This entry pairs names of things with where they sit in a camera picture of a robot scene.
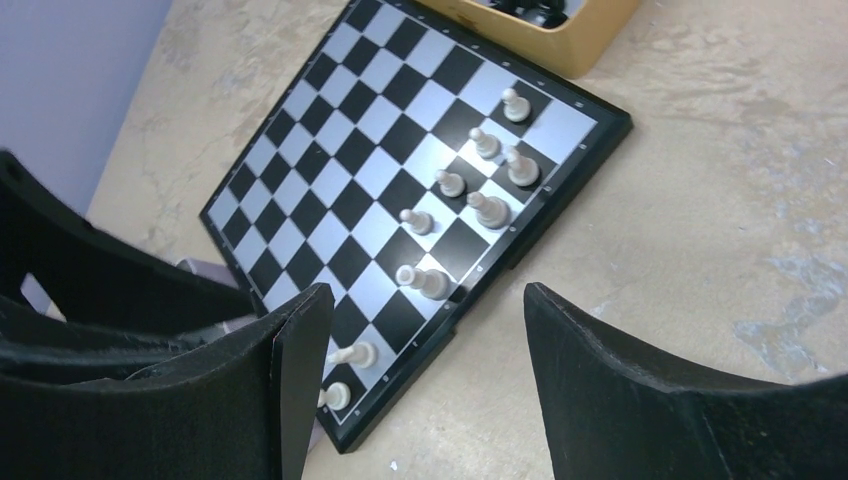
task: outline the white pawn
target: white pawn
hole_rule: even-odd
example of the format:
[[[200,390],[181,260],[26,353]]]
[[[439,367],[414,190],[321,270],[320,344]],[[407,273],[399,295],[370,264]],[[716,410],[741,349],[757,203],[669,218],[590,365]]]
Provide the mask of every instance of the white pawn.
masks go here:
[[[468,138],[476,144],[477,155],[480,158],[490,159],[501,153],[501,142],[498,137],[490,135],[477,127],[468,132]]]
[[[421,295],[433,300],[441,300],[448,292],[450,279],[439,270],[421,270],[409,265],[398,268],[395,280],[399,285],[421,291]]]
[[[446,170],[436,172],[436,182],[439,183],[439,190],[446,197],[455,198],[462,195],[462,192],[465,191],[465,180],[459,175]]]
[[[524,97],[519,97],[514,89],[504,90],[501,99],[504,102],[504,116],[510,122],[523,122],[530,116],[530,102]]]
[[[515,147],[507,148],[506,162],[509,179],[519,187],[532,185],[539,178],[539,164],[521,155]]]
[[[468,205],[477,210],[477,221],[486,228],[497,230],[510,220],[509,206],[498,197],[471,192],[468,194]]]
[[[350,388],[342,382],[330,385],[327,390],[318,392],[318,408],[324,405],[330,410],[341,410],[350,403]]]
[[[327,363],[338,365],[349,363],[355,367],[368,368],[377,362],[377,347],[370,342],[357,342],[327,355]]]
[[[418,235],[427,235],[433,230],[433,217],[426,212],[413,212],[405,208],[400,211],[400,220],[408,223],[412,232]]]

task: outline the black foam object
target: black foam object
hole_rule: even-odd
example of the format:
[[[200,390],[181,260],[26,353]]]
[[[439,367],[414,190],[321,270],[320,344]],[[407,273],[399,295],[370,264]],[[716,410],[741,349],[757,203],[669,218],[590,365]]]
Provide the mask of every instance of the black foam object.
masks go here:
[[[558,479],[848,478],[848,376],[784,386],[659,350],[524,291]]]
[[[244,292],[98,230],[0,149],[0,295],[28,305],[31,274],[68,320],[172,335],[254,312]]]
[[[0,374],[0,478],[300,478],[332,310],[316,285],[121,380]]]

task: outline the chess piece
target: chess piece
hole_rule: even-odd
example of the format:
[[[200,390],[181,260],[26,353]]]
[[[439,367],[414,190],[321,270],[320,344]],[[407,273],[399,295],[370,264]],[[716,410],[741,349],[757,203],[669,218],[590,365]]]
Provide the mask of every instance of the chess piece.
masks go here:
[[[465,191],[465,180],[446,170],[436,172],[436,182],[439,183],[439,190],[441,190],[442,195],[446,197],[456,198]]]
[[[447,274],[438,270],[421,270],[409,265],[401,266],[395,280],[399,285],[421,291],[421,295],[432,300],[441,300],[448,291],[450,279]]]
[[[368,368],[377,362],[377,347],[370,342],[356,342],[327,355],[327,363],[338,365],[349,363],[355,367]]]
[[[491,159],[501,153],[501,142],[494,135],[490,135],[477,127],[468,132],[468,138],[475,143],[477,155],[480,158]]]
[[[400,211],[400,220],[408,223],[412,232],[417,235],[427,235],[433,230],[433,217],[426,212],[413,212],[405,208]]]
[[[471,192],[468,194],[468,205],[477,210],[477,221],[486,228],[497,230],[510,220],[509,206],[500,198]]]
[[[350,388],[342,382],[330,385],[318,392],[318,408],[326,405],[330,410],[341,410],[350,403]]]
[[[515,147],[507,148],[506,162],[509,179],[519,187],[532,185],[539,178],[539,164],[521,155]]]
[[[504,116],[510,122],[523,122],[530,116],[530,102],[524,97],[519,97],[514,89],[504,90],[501,99],[504,102]]]

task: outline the white square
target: white square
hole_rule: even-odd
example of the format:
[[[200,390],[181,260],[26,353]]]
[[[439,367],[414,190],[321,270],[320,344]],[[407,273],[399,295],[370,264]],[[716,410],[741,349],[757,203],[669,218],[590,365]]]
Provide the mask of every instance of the white square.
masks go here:
[[[356,75],[344,65],[339,64],[330,74],[330,78],[327,79],[324,86],[321,87],[321,96],[327,103],[339,108],[354,85],[356,85]]]
[[[258,177],[265,171],[265,167],[271,163],[271,159],[274,158],[275,153],[277,153],[277,146],[274,145],[274,142],[269,140],[265,135],[260,135],[256,143],[250,147],[247,156],[244,157],[244,163]]]
[[[396,291],[395,282],[383,272],[377,262],[372,260],[347,294],[370,322],[386,306]]]
[[[327,208],[339,198],[342,190],[350,183],[350,173],[335,158],[331,158],[318,177],[312,182],[312,191]]]
[[[347,239],[348,231],[333,212],[327,212],[315,231],[309,236],[309,246],[324,263],[329,263],[333,255]]]
[[[312,101],[318,96],[318,92],[305,81],[300,81],[294,86],[286,101],[283,102],[283,110],[297,121],[306,113],[306,110],[312,105]]]
[[[432,130],[448,111],[456,97],[438,83],[427,80],[412,103],[406,107],[406,115],[425,130]]]
[[[445,233],[445,230],[453,224],[457,215],[439,197],[429,191],[421,197],[421,200],[412,209],[417,212],[429,213],[433,217],[433,230],[427,235],[419,235],[412,231],[412,227],[408,223],[401,224],[401,227],[421,245],[424,251],[429,252],[433,248],[433,245],[442,237],[442,234]]]
[[[368,195],[371,195],[371,198],[379,198],[383,190],[389,186],[389,182],[395,178],[398,170],[400,170],[400,164],[386,153],[383,147],[377,147],[371,152],[371,156],[356,173],[354,179]]]
[[[218,227],[218,230],[221,230],[230,221],[230,217],[236,213],[236,208],[238,208],[238,200],[229,188],[225,188],[209,207],[209,219],[212,220],[212,224]]]
[[[254,223],[269,203],[271,203],[271,192],[268,191],[268,187],[263,182],[255,182],[241,200],[241,210],[250,223]]]
[[[430,188],[436,181],[436,171],[450,165],[456,152],[428,133],[404,162],[403,168],[418,182]]]
[[[327,43],[324,44],[324,53],[338,63],[342,63],[350,50],[359,40],[359,32],[347,23],[340,23],[335,31],[327,35]]]
[[[273,312],[294,298],[298,293],[300,293],[300,290],[294,282],[292,282],[289,274],[283,272],[280,274],[280,278],[274,282],[274,286],[271,287],[271,290],[268,290],[268,294],[262,299],[262,303],[265,304],[265,308],[267,308],[269,312]]]
[[[405,17],[397,8],[383,4],[362,33],[372,42],[385,47]]]
[[[274,234],[274,238],[268,242],[268,250],[277,259],[277,263],[285,269],[305,240],[294,222],[287,218]]]
[[[539,153],[562,165],[597,123],[576,108],[554,100],[536,117],[523,138]]]
[[[398,221],[379,203],[371,204],[359,223],[353,227],[353,238],[372,258],[380,253],[380,249],[398,229]]]
[[[236,261],[238,261],[241,269],[249,272],[264,251],[265,240],[262,239],[259,230],[251,225],[247,233],[244,234],[244,238],[241,239],[238,246],[233,250],[233,256],[236,257]]]
[[[372,142],[380,143],[400,117],[401,111],[383,96],[378,96],[359,119],[357,127]]]
[[[459,92],[459,98],[483,115],[489,116],[502,104],[501,95],[511,88],[518,77],[497,64],[483,62]]]
[[[324,122],[324,126],[318,131],[315,141],[317,141],[328,154],[335,155],[336,152],[339,151],[339,147],[341,147],[344,141],[347,140],[347,137],[350,136],[350,132],[352,131],[353,122],[348,120],[348,118],[340,111],[333,110],[333,113],[330,114],[330,118]]]
[[[300,157],[303,156],[309,145],[312,145],[312,134],[303,125],[295,124],[286,139],[280,144],[280,156],[293,167],[300,161]]]
[[[410,67],[425,77],[433,76],[456,43],[436,30],[427,30],[406,58]]]
[[[392,81],[403,62],[388,50],[381,49],[362,72],[362,83],[377,93],[382,93]]]
[[[291,170],[274,192],[274,200],[286,215],[291,215],[308,190],[309,185],[306,180],[296,170]]]

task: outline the chess pawn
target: chess pawn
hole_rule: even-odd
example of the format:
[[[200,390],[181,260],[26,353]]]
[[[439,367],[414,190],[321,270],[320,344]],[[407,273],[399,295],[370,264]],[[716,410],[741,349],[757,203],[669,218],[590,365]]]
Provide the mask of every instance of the chess pawn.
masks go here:
[[[350,403],[350,388],[342,382],[330,385],[318,392],[318,408],[326,405],[330,410],[341,410]]]
[[[338,365],[349,363],[355,367],[368,368],[377,362],[377,347],[370,342],[357,342],[327,355],[327,363]]]
[[[504,90],[501,99],[504,102],[504,116],[510,122],[523,122],[530,116],[530,102],[524,97],[519,97],[514,89]]]
[[[477,155],[480,158],[491,159],[501,153],[501,142],[494,135],[490,135],[477,127],[468,132],[468,138],[474,142],[477,148]]]
[[[515,147],[507,149],[506,163],[509,179],[519,187],[532,185],[539,178],[539,164],[521,155]]]
[[[412,232],[417,235],[427,235],[433,231],[433,217],[426,212],[413,212],[405,208],[400,211],[400,220],[408,223]]]
[[[436,172],[436,182],[439,184],[439,190],[441,190],[442,195],[446,197],[456,198],[465,191],[465,180],[459,175],[446,170]]]
[[[409,265],[401,266],[395,280],[399,285],[420,290],[421,295],[432,300],[441,300],[448,291],[450,279],[447,274],[438,270],[421,270]]]
[[[497,230],[510,220],[509,206],[500,198],[471,192],[468,194],[468,206],[477,210],[477,221],[486,228]]]

